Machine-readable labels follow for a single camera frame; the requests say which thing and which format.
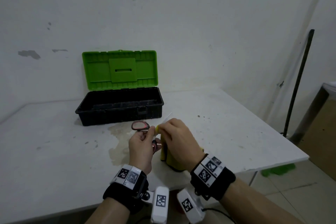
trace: wall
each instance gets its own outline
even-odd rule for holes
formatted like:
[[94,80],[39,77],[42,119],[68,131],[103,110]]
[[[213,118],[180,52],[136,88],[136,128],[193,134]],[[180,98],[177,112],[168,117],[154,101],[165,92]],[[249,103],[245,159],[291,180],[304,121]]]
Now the wall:
[[[310,29],[315,29],[306,65],[289,123],[289,134],[292,135],[305,112],[324,82],[336,81],[336,0],[319,0],[311,21],[306,29],[305,37]],[[283,126],[292,97],[301,59],[290,64],[290,72],[286,77],[284,91],[280,92],[267,122],[272,127]]]
[[0,0],[0,119],[83,98],[81,53],[118,49],[156,50],[161,91],[219,86],[266,119],[317,1]]

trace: person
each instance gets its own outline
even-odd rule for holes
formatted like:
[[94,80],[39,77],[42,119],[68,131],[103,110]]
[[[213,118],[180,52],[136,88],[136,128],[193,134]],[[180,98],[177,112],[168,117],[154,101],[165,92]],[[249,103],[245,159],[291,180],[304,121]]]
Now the person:
[[[181,121],[173,118],[158,126],[159,134],[163,135],[174,158],[183,164],[188,172],[204,158],[189,128]],[[155,127],[148,132],[136,132],[129,140],[129,165],[135,166],[145,174],[152,170],[152,139]],[[302,224],[293,215],[268,200],[261,193],[249,187],[237,178],[231,183],[219,201],[237,224]],[[129,210],[112,198],[106,198],[91,217],[87,224],[126,223]]]

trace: toolbox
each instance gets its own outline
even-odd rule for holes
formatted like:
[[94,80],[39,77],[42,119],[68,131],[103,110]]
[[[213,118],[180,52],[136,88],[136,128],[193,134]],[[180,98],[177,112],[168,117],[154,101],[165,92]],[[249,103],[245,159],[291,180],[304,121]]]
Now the toolbox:
[[90,90],[76,114],[83,126],[162,117],[155,51],[83,52]]

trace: black pole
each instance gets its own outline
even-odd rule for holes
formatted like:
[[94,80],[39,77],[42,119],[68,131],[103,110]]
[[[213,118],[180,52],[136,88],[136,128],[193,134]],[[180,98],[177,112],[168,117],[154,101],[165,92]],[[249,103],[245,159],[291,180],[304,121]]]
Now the black pole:
[[296,83],[295,83],[295,86],[294,86],[291,103],[289,104],[287,118],[286,118],[286,122],[285,122],[285,128],[283,129],[283,136],[284,137],[287,136],[289,120],[290,120],[291,115],[292,115],[292,110],[293,110],[294,101],[295,101],[295,98],[296,98],[296,93],[297,93],[297,90],[299,89],[301,76],[302,76],[302,73],[303,73],[303,69],[305,68],[305,64],[306,64],[308,52],[309,52],[309,49],[310,49],[310,45],[312,44],[314,31],[315,31],[314,29],[311,29],[308,33],[307,45],[306,45],[306,48],[304,50],[304,54],[303,54],[303,57],[302,57],[300,70],[299,70],[299,73],[298,73],[297,78],[296,78]]

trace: tiled floor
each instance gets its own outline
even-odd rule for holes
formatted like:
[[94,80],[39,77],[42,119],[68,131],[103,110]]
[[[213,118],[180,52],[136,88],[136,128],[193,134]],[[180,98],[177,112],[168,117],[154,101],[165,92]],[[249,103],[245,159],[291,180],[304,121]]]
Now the tiled floor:
[[[296,169],[283,176],[271,175],[265,178],[257,174],[252,187],[269,200],[287,210],[306,224],[336,223],[336,182],[310,161],[296,163]],[[188,224],[185,215],[177,212],[174,202],[169,200],[167,223]],[[132,216],[129,224],[135,223],[142,216],[150,214],[150,208]],[[38,224],[84,223],[92,211],[73,213],[67,216],[38,222]],[[220,213],[207,213],[212,218],[209,223],[232,223]]]

